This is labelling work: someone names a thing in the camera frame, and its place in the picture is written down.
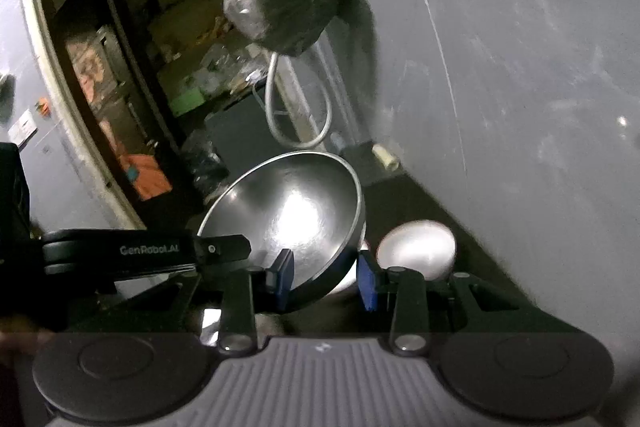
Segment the screw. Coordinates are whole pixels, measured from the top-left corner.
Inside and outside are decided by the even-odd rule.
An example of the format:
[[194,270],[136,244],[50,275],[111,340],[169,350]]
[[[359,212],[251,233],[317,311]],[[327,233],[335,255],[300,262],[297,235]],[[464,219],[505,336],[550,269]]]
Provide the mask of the screw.
[[427,345],[427,341],[420,335],[400,335],[395,340],[396,347],[408,353],[420,351]]
[[248,351],[253,346],[251,338],[241,333],[232,333],[231,335],[225,335],[220,342],[220,347],[225,351],[233,353],[241,353],[242,351]]

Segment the orange cloth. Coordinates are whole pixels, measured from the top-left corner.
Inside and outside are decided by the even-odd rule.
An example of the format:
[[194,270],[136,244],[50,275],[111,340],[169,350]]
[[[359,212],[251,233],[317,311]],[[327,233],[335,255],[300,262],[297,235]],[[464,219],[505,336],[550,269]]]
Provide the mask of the orange cloth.
[[124,154],[118,160],[125,171],[130,166],[134,166],[138,171],[138,177],[133,182],[133,186],[143,201],[172,190],[171,183],[153,156],[148,154]]

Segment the metal bowl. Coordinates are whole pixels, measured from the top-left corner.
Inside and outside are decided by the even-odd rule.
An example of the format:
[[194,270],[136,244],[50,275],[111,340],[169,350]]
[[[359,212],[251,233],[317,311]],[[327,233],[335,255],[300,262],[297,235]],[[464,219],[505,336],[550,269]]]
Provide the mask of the metal bowl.
[[339,156],[300,151],[276,156],[242,175],[209,209],[198,235],[241,233],[252,264],[268,267],[293,251],[290,309],[329,293],[356,257],[365,222],[362,188]]

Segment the paper roll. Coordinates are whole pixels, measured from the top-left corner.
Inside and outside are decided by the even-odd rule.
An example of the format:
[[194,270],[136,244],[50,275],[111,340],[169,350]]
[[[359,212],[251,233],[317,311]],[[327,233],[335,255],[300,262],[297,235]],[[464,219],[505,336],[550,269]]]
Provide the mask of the paper roll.
[[382,147],[382,145],[380,145],[379,143],[376,143],[372,147],[371,152],[376,156],[376,158],[378,158],[378,161],[382,163],[382,166],[385,168],[386,171],[393,172],[397,170],[398,167],[400,166],[400,162],[398,161],[398,158],[393,156],[388,150]]

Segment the bowl rim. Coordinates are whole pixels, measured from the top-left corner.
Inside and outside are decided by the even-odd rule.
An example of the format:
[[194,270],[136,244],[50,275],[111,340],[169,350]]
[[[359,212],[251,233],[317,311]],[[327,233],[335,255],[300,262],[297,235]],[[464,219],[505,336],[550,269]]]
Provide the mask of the bowl rim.
[[313,156],[325,156],[327,158],[330,158],[332,160],[337,161],[340,165],[342,165],[342,167],[344,167],[347,172],[351,175],[351,179],[353,180],[353,183],[356,187],[356,210],[354,212],[354,216],[353,216],[353,220],[351,221],[351,226],[349,228],[349,232],[346,235],[345,239],[343,240],[343,242],[340,244],[340,247],[337,249],[337,251],[335,251],[334,255],[331,257],[331,259],[327,260],[327,262],[322,265],[322,269],[318,270],[318,272],[316,272],[316,274],[311,277],[310,279],[306,280],[305,282],[303,282],[300,286],[298,286],[298,288],[302,287],[303,285],[307,284],[309,281],[313,281],[315,279],[317,279],[318,277],[320,277],[322,275],[322,273],[324,273],[324,271],[326,270],[326,268],[328,266],[330,266],[331,264],[333,264],[334,260],[340,255],[342,254],[342,252],[344,251],[344,249],[347,247],[347,245],[349,244],[349,241],[351,239],[351,237],[353,237],[353,233],[356,230],[356,227],[358,226],[359,222],[362,220],[362,207],[363,207],[363,195],[362,195],[362,186],[360,184],[360,179],[358,178],[358,175],[356,174],[356,171],[354,170],[354,168],[343,158],[341,158],[338,155],[335,155],[333,153],[330,152],[324,152],[324,151],[291,151],[291,152],[287,152],[284,154],[280,154],[278,156],[274,156],[273,158],[269,158],[268,160],[258,164],[257,166],[253,167],[252,169],[249,169],[247,172],[245,172],[244,174],[242,174],[236,181],[234,181],[231,185],[229,185],[226,190],[219,195],[219,197],[216,198],[216,201],[214,201],[214,203],[211,205],[211,207],[209,208],[209,210],[207,211],[207,214],[205,214],[205,216],[202,218],[202,222],[200,223],[200,227],[198,228],[198,236],[202,236],[202,232],[203,232],[203,227],[206,224],[207,220],[209,219],[210,214],[213,212],[213,210],[215,209],[215,207],[218,205],[218,203],[220,203],[220,201],[223,200],[223,198],[234,188],[236,187],[236,185],[238,185],[241,181],[243,181],[245,178],[248,178],[249,176],[251,176],[255,171],[266,167],[267,165],[274,163],[276,161],[282,160],[284,158],[289,158],[290,156],[302,156],[302,155],[313,155]]

